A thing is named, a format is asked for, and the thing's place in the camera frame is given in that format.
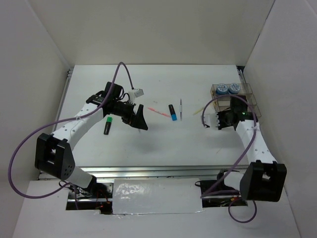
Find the green cap black highlighter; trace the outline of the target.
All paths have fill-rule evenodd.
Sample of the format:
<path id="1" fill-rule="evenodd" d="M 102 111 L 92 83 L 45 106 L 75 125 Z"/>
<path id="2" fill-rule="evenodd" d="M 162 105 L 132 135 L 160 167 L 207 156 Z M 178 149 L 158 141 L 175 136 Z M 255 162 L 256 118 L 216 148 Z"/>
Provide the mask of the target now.
<path id="1" fill-rule="evenodd" d="M 104 135 L 109 135 L 111 124 L 112 124 L 112 117 L 107 117 L 105 127 L 104 127 Z"/>

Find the blue cap black highlighter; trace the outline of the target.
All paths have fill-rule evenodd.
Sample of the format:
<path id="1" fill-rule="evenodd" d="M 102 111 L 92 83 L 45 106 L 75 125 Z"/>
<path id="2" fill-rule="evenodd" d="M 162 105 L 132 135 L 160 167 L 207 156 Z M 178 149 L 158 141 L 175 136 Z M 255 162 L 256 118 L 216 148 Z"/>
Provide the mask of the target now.
<path id="1" fill-rule="evenodd" d="M 176 112 L 174 109 L 174 106 L 172 104 L 168 105 L 169 111 L 170 111 L 170 116 L 172 118 L 173 121 L 177 120 L 177 116 L 176 116 Z"/>

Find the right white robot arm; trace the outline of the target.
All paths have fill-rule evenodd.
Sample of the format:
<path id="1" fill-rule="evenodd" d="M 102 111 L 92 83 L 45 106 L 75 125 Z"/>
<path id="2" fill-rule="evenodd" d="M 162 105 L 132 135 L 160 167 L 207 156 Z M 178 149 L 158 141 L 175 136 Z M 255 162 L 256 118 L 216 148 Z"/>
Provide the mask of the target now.
<path id="1" fill-rule="evenodd" d="M 277 202 L 280 200 L 287 174 L 286 166 L 278 163 L 270 153 L 260 130 L 258 118 L 248 108 L 245 96 L 230 98 L 229 109 L 218 112 L 218 128 L 233 127 L 248 151 L 245 172 L 232 170 L 227 177 L 216 182 L 221 194 L 232 189 L 245 200 Z"/>

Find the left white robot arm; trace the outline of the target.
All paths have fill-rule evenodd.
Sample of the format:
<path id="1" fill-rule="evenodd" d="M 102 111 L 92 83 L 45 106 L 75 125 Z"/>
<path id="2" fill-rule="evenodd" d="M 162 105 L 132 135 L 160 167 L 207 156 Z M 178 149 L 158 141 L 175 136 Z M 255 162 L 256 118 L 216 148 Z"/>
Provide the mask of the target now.
<path id="1" fill-rule="evenodd" d="M 137 129 L 148 130 L 143 116 L 143 105 L 135 111 L 135 99 L 143 96 L 142 89 L 128 92 L 128 101 L 122 101 L 123 87 L 108 82 L 103 91 L 86 100 L 73 121 L 52 134 L 41 134 L 37 139 L 35 167 L 57 179 L 70 182 L 80 188 L 87 198 L 94 197 L 98 190 L 107 187 L 97 178 L 75 165 L 72 151 L 79 140 L 107 115 L 119 116 L 122 122 Z"/>

